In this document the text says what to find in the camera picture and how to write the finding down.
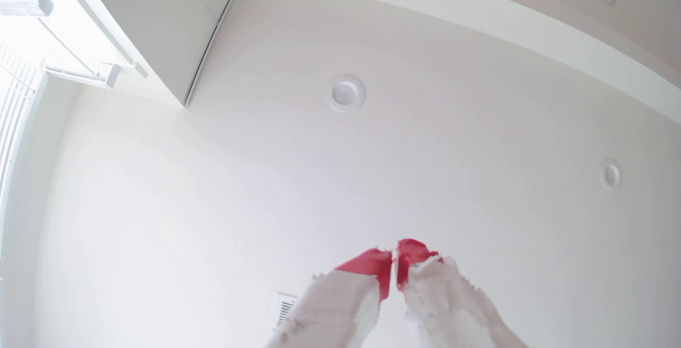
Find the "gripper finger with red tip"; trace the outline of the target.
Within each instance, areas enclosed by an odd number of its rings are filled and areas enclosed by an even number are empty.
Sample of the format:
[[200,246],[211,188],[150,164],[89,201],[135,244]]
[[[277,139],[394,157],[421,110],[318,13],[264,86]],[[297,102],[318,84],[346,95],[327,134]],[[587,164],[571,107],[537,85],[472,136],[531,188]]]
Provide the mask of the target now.
[[398,242],[397,288],[420,347],[526,347],[453,258],[415,239]]
[[266,347],[361,347],[389,295],[392,251],[371,248],[314,276]]

